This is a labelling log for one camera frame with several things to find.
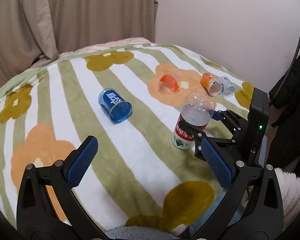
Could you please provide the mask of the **red-green label clear cup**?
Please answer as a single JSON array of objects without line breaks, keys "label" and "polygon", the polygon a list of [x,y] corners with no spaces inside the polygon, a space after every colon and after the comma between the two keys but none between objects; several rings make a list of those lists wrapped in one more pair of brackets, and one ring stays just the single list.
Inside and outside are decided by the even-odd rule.
[{"label": "red-green label clear cup", "polygon": [[206,128],[215,112],[215,101],[201,92],[193,92],[185,97],[178,121],[172,136],[172,143],[181,150],[189,150],[194,146],[194,139],[180,127],[180,122],[196,126],[202,131]]}]

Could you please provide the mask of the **orange cartoon print cup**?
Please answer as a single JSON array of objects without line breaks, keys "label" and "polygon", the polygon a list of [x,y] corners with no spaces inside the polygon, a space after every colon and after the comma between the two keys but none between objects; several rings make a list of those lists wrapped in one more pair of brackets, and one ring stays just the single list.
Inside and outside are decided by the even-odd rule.
[{"label": "orange cartoon print cup", "polygon": [[222,84],[211,73],[204,73],[200,78],[200,83],[210,96],[218,96],[222,92]]}]

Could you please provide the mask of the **clear white-label cup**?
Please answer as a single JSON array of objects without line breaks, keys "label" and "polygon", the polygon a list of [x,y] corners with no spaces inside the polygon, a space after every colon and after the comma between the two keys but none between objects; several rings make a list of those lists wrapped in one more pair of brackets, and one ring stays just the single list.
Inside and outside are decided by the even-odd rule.
[{"label": "clear white-label cup", "polygon": [[235,85],[230,81],[230,79],[226,76],[221,76],[218,78],[217,80],[222,86],[222,94],[224,97],[230,97],[233,96],[235,91],[236,91],[236,87]]}]

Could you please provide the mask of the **orange translucent cup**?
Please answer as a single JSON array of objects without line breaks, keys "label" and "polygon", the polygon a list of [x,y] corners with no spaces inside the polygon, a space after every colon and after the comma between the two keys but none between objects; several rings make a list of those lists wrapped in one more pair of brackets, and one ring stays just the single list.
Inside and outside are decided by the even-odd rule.
[{"label": "orange translucent cup", "polygon": [[179,82],[170,74],[165,74],[159,81],[159,92],[162,94],[172,94],[179,90]]}]

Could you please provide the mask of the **blue translucent cup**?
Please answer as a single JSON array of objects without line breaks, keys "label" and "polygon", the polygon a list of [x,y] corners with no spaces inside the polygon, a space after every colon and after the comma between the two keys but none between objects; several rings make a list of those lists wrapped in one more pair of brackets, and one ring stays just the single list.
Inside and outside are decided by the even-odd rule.
[{"label": "blue translucent cup", "polygon": [[115,124],[128,119],[133,111],[132,104],[122,98],[113,88],[103,90],[99,94],[98,103],[111,122]]}]

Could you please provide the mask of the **black jacket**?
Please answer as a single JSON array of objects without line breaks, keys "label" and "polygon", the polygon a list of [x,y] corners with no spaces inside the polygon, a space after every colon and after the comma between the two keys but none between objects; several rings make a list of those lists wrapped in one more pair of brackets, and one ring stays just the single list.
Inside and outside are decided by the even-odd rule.
[{"label": "black jacket", "polygon": [[[300,158],[300,55],[291,71],[269,92],[276,109],[283,109],[278,119],[271,124],[276,127],[267,162],[278,168],[285,168]],[[300,159],[293,171],[300,177]]]}]

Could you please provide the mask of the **white fluffy cloth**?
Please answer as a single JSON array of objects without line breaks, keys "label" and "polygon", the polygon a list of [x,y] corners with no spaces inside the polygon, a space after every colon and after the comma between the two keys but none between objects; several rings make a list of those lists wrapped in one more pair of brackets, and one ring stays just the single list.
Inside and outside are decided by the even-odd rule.
[{"label": "white fluffy cloth", "polygon": [[283,229],[300,213],[300,177],[294,173],[284,172],[280,168],[274,169],[279,182],[283,203]]}]

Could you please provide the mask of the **striped floral blanket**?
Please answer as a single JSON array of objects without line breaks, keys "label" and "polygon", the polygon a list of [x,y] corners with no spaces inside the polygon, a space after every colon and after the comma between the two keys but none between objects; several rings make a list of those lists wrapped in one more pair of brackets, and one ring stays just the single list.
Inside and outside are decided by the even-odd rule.
[{"label": "striped floral blanket", "polygon": [[[0,211],[16,223],[17,194],[25,167],[65,159],[87,136],[98,152],[74,194],[104,231],[123,225],[176,232],[192,224],[222,188],[193,150],[172,135],[187,94],[203,92],[204,73],[226,76],[235,95],[216,98],[218,110],[248,114],[251,84],[204,57],[171,44],[138,44],[66,57],[0,98]],[[179,90],[159,92],[173,75]],[[98,103],[115,89],[133,107],[115,124]]]}]

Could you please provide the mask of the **beige curtain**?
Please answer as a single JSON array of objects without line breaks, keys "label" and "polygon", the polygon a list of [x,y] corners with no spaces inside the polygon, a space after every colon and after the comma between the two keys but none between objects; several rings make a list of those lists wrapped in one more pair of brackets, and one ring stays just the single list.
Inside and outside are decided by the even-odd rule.
[{"label": "beige curtain", "polygon": [[154,40],[155,0],[0,0],[0,87],[86,46]]}]

